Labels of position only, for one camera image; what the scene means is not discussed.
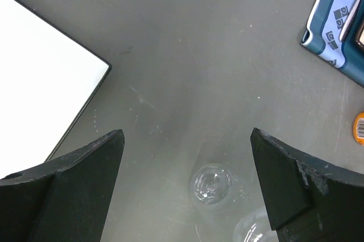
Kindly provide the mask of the blue patterned placemat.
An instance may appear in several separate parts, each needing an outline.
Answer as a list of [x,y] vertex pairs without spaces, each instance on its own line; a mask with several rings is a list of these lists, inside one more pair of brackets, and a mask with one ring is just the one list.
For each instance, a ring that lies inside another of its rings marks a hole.
[[346,40],[339,41],[354,1],[316,0],[300,43],[350,79],[363,85],[363,50],[355,43],[355,36],[363,21],[363,0]]

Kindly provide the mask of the square floral plate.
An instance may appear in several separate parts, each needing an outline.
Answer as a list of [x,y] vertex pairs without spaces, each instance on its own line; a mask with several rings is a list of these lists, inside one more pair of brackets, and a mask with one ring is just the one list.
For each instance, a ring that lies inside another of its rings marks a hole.
[[355,36],[355,43],[361,50],[364,50],[364,21],[362,21],[357,31],[357,34]]

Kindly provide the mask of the silver fork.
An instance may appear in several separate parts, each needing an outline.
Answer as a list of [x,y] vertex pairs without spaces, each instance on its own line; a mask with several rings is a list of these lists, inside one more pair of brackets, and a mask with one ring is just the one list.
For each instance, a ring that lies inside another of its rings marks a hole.
[[349,31],[351,29],[351,26],[354,22],[354,19],[356,17],[356,14],[358,12],[358,8],[360,6],[360,3],[361,3],[361,0],[355,0],[353,5],[352,5],[352,8],[350,10],[350,13],[343,25],[343,28],[341,30],[341,33],[339,35],[339,41],[340,42],[344,42],[349,34]]

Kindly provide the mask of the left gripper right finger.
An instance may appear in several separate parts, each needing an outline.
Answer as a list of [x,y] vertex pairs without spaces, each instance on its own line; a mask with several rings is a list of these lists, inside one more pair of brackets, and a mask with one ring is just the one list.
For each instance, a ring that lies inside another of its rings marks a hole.
[[255,168],[279,241],[363,241],[363,174],[254,128]]

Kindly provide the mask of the orange juice bottle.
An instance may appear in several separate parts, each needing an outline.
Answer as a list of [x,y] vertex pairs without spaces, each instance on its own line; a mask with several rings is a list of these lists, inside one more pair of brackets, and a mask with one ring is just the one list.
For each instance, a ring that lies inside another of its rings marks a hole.
[[360,145],[364,145],[364,112],[355,117],[352,132],[355,141]]

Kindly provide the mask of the blue cap water bottle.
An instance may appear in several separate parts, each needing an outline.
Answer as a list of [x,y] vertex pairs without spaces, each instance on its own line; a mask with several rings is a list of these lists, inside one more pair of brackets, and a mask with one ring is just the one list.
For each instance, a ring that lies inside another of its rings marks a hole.
[[279,241],[276,231],[272,231],[266,208],[260,207],[242,218],[235,226],[233,241]]

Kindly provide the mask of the clear glass bottle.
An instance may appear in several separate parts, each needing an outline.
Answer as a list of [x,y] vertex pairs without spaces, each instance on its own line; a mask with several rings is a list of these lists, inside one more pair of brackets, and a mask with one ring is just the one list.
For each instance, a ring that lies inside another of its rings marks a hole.
[[192,203],[202,211],[226,212],[250,201],[245,181],[223,164],[199,168],[189,183]]

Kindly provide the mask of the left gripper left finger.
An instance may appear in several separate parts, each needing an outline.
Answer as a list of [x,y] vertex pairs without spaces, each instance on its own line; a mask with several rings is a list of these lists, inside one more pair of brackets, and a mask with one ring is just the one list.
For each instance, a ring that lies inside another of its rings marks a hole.
[[100,241],[125,136],[93,142],[1,179],[1,241]]

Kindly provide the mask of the white notebook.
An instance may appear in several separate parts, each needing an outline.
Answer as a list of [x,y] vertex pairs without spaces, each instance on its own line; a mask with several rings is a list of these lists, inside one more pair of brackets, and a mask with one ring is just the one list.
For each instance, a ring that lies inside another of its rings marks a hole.
[[59,148],[111,64],[19,0],[1,0],[1,177]]

